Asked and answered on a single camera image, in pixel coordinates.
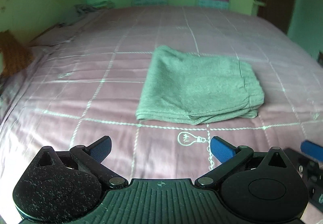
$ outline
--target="orange knitted fabric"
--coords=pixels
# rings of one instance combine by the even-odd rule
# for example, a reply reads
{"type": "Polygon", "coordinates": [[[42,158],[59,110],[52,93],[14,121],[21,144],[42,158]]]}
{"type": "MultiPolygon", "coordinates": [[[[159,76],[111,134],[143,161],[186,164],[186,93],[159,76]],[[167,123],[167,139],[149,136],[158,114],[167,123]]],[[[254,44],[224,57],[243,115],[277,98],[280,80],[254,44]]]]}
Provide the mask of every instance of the orange knitted fabric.
{"type": "Polygon", "coordinates": [[[9,30],[0,32],[0,52],[3,54],[4,69],[1,75],[4,77],[25,69],[33,61],[33,54],[9,30]]]}

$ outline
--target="blue gripper pad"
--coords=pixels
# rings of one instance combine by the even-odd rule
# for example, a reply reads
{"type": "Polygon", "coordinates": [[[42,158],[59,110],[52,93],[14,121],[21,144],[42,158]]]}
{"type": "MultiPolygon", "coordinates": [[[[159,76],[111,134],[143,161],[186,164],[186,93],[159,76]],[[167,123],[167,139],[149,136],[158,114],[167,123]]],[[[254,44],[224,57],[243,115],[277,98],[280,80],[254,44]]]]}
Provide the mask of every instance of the blue gripper pad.
{"type": "Polygon", "coordinates": [[[211,139],[210,148],[213,156],[215,156],[221,163],[231,159],[235,155],[235,151],[226,146],[216,138],[211,139]]]}
{"type": "Polygon", "coordinates": [[[323,147],[305,140],[301,143],[301,151],[306,155],[323,162],[323,147]]]}

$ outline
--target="folded green cloth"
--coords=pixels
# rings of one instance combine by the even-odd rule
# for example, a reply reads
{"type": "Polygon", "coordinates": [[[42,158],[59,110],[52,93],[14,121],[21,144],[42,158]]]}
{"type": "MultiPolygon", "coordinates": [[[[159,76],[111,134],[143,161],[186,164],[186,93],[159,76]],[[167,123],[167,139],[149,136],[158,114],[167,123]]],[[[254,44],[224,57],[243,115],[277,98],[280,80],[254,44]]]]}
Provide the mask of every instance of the folded green cloth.
{"type": "Polygon", "coordinates": [[[254,118],[263,103],[264,92],[250,64],[160,46],[153,53],[136,117],[197,125],[254,118]]]}

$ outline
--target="bed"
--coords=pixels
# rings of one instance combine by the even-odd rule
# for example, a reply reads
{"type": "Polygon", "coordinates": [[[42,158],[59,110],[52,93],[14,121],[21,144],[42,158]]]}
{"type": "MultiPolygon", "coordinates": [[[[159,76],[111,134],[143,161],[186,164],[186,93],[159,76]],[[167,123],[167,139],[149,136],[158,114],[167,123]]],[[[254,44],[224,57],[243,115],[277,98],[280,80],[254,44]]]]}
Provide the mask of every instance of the bed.
{"type": "MultiPolygon", "coordinates": [[[[323,145],[323,69],[258,17],[199,7],[101,10],[67,42],[33,51],[34,63],[2,95],[0,215],[7,224],[21,220],[12,190],[45,145],[69,150],[109,135],[112,152],[103,164],[128,180],[195,180],[220,164],[210,153],[214,135],[255,151],[299,150],[304,139],[323,145]],[[158,45],[250,63],[265,92],[259,115],[197,126],[137,121],[158,45]]],[[[303,221],[322,220],[309,205],[303,221]]]]}

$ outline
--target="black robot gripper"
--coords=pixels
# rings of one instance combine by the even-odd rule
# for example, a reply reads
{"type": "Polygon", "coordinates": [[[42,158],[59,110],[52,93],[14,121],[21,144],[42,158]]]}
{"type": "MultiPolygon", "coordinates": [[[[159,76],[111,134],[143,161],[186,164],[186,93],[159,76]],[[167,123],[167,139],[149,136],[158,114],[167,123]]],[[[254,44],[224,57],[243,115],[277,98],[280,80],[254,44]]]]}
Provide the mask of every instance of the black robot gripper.
{"type": "Polygon", "coordinates": [[[278,147],[254,152],[219,137],[211,152],[222,164],[190,179],[132,179],[101,164],[111,152],[104,136],[70,151],[43,147],[13,191],[32,223],[303,223],[309,192],[278,147]]]}

